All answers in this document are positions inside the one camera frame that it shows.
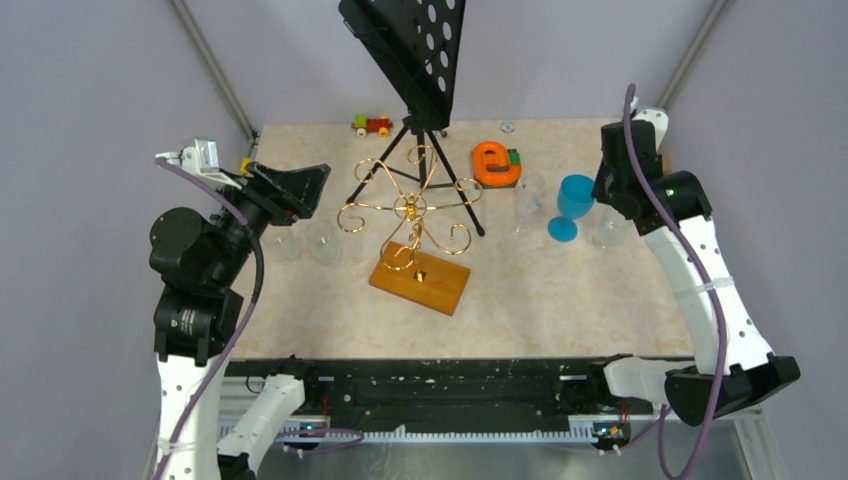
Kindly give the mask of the yellow corner clamp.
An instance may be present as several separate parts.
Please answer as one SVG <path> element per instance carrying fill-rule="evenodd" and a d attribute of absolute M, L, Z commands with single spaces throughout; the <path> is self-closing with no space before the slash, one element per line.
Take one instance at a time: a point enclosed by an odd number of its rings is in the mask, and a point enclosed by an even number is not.
<path fill-rule="evenodd" d="M 241 164 L 239 172 L 242 176 L 246 176 L 249 174 L 248 166 L 252 163 L 252 159 L 250 157 L 245 157 Z"/>

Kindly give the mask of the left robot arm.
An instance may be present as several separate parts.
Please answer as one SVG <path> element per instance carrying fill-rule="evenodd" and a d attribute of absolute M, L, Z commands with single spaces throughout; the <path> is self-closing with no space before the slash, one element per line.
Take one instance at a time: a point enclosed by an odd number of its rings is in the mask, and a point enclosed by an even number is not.
<path fill-rule="evenodd" d="M 219 433 L 226 368 L 264 283 L 261 236 L 310 218 L 330 172 L 326 164 L 279 171 L 251 162 L 210 190 L 220 204 L 215 216 L 179 207 L 154 221 L 149 264 L 164 284 L 153 315 L 161 400 L 155 478 L 254 479 L 284 423 L 319 404 L 312 363 L 284 360 L 264 374 L 236 427 Z"/>

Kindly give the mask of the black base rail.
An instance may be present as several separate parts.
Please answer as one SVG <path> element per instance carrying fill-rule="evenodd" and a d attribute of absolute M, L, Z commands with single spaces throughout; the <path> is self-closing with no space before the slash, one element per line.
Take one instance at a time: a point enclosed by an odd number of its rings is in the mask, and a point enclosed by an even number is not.
<path fill-rule="evenodd" d="M 276 373 L 302 376 L 295 418 L 388 436 L 453 438 L 578 432 L 578 421 L 652 417 L 638 399 L 603 397 L 591 357 L 520 359 L 248 359 L 231 363 L 221 417 L 234 421 Z"/>

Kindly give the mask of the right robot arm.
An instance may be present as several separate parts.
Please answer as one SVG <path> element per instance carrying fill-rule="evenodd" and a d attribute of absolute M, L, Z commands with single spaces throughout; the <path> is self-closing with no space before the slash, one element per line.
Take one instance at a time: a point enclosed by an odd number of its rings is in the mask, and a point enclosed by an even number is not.
<path fill-rule="evenodd" d="M 666 275 L 694 347 L 691 361 L 616 355 L 593 366 L 589 404 L 612 412 L 626 398 L 665 404 L 686 424 L 703 422 L 719 373 L 716 418 L 756 405 L 799 380 L 792 356 L 760 334 L 721 249 L 698 178 L 664 173 L 654 123 L 632 119 L 600 130 L 602 159 L 592 195 L 633 223 Z"/>

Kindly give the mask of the blue plastic wine glass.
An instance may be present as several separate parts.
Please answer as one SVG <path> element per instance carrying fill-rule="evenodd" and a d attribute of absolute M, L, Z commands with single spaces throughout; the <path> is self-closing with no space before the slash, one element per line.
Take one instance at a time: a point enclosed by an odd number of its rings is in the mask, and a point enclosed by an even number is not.
<path fill-rule="evenodd" d="M 577 220 L 594 205 L 593 188 L 594 180 L 586 175 L 572 174 L 563 178 L 557 195 L 558 215 L 547 224 L 552 239 L 565 243 L 577 238 Z"/>

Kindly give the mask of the clear wine glass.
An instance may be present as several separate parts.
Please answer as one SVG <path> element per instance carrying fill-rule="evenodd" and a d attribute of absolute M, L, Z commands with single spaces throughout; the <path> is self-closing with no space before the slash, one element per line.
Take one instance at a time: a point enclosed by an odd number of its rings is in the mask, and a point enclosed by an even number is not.
<path fill-rule="evenodd" d="M 302 257 L 302 242 L 296 232 L 281 229 L 272 240 L 273 252 L 284 263 L 298 262 Z"/>
<path fill-rule="evenodd" d="M 545 178 L 538 172 L 520 177 L 513 190 L 514 233 L 525 233 L 535 221 L 541 209 L 545 187 Z"/>
<path fill-rule="evenodd" d="M 342 258 L 338 228 L 329 221 L 310 223 L 305 230 L 306 247 L 312 258 L 324 265 L 336 265 Z"/>
<path fill-rule="evenodd" d="M 613 208 L 606 208 L 591 236 L 592 245 L 609 250 L 619 247 L 628 237 L 634 224 Z"/>

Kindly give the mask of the colourful toy train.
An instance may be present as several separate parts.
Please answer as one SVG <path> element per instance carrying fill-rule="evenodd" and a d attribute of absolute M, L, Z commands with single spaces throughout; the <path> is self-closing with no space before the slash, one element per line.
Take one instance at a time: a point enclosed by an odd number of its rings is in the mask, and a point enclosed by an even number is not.
<path fill-rule="evenodd" d="M 366 137 L 372 133 L 388 137 L 393 128 L 393 122 L 388 115 L 369 117 L 366 114 L 357 114 L 351 123 L 351 128 L 358 137 Z"/>

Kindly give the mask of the orange tape dispenser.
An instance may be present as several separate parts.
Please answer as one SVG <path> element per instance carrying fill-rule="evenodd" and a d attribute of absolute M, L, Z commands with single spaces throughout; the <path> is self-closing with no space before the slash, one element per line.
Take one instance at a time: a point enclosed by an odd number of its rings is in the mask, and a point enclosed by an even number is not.
<path fill-rule="evenodd" d="M 517 149 L 496 141 L 477 144 L 471 152 L 473 178 L 484 188 L 515 187 L 522 176 L 522 161 Z"/>

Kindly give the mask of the black music stand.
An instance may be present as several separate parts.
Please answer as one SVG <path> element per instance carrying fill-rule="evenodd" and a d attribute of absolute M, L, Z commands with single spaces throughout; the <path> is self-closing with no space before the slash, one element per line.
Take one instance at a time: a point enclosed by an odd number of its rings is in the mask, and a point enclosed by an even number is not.
<path fill-rule="evenodd" d="M 411 133 L 418 142 L 428 138 L 450 180 L 458 180 L 436 134 L 450 125 L 465 10 L 462 0 L 339 3 L 344 24 L 407 108 L 381 161 Z"/>

